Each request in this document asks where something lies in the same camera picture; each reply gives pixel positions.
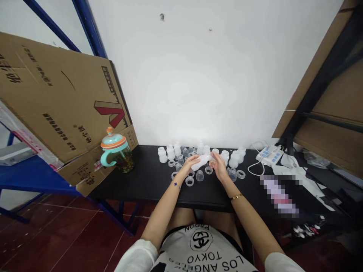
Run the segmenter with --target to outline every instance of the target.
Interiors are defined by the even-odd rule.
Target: hand
[[[209,167],[214,169],[219,181],[224,181],[228,178],[228,173],[226,169],[226,164],[224,163],[224,159],[216,152],[212,152],[212,157],[216,160],[209,161]]]
[[[184,180],[188,176],[188,174],[189,174],[189,172],[191,170],[191,166],[193,164],[196,164],[196,163],[200,162],[200,159],[198,159],[198,158],[199,158],[199,155],[194,155],[194,156],[191,156],[191,157],[187,158],[185,160],[182,168],[179,170],[179,172],[175,176],[175,178],[177,176],[180,176]]]

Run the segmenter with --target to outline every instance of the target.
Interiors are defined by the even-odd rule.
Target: gold bracelet
[[[234,197],[230,198],[230,200],[234,200],[234,199],[239,198],[239,197],[241,197],[241,196],[242,196],[242,193],[240,193],[239,195],[236,195],[236,196],[234,196]]]

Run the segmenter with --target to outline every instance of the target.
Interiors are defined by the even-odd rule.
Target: white t-shirt
[[[304,272],[288,256],[274,252],[266,272]],[[125,252],[115,272],[253,272],[257,269],[216,229],[194,224],[170,234],[157,252],[150,241],[138,240]]]

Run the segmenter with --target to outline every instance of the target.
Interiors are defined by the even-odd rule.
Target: person
[[[141,238],[120,259],[115,272],[257,271],[243,257],[234,215],[205,211],[196,224],[193,210],[175,208],[179,191],[198,155],[185,160],[156,205]],[[229,178],[224,160],[213,153],[214,169],[253,247],[268,272],[304,271],[287,257],[274,236]]]

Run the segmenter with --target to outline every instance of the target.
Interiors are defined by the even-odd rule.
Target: white cord
[[[257,150],[257,152],[258,153],[260,153],[260,151],[258,151],[258,149],[256,148],[256,147],[254,147],[254,144],[255,143],[257,143],[257,142],[262,142],[262,141],[264,141],[265,142],[265,147],[268,147],[268,144],[267,144],[267,142],[265,141],[265,140],[258,140],[258,141],[256,141],[256,142],[254,142],[253,144],[252,144],[252,147],[254,148],[254,149],[256,149]],[[255,175],[255,176],[262,176],[264,173],[265,173],[265,165],[263,164],[263,162],[262,162],[262,156],[261,156],[261,159],[258,161],[258,162],[256,162],[255,164],[252,164],[252,165],[250,165],[248,168],[247,168],[247,170],[248,170],[248,172],[250,172],[252,175]],[[259,163],[261,163],[262,164],[262,167],[263,167],[263,171],[262,171],[262,174],[259,174],[259,175],[257,175],[257,174],[254,174],[254,173],[252,173],[251,171],[250,171],[250,167],[252,167],[252,166],[254,166],[254,165],[256,165],[256,164],[259,164]]]
[[[262,164],[262,167],[264,168],[264,170],[263,170],[262,174],[257,175],[257,174],[252,173],[252,172],[250,171],[250,167],[251,167],[251,166],[254,166],[254,165],[256,165],[256,164],[259,164],[259,163],[261,163],[261,164]],[[247,170],[248,170],[248,172],[250,172],[252,175],[255,175],[255,176],[262,176],[262,175],[265,173],[265,166],[264,166],[264,164],[263,164],[261,161],[258,161],[258,162],[256,162],[255,164],[252,164],[252,165],[250,165],[249,167],[247,167]]]

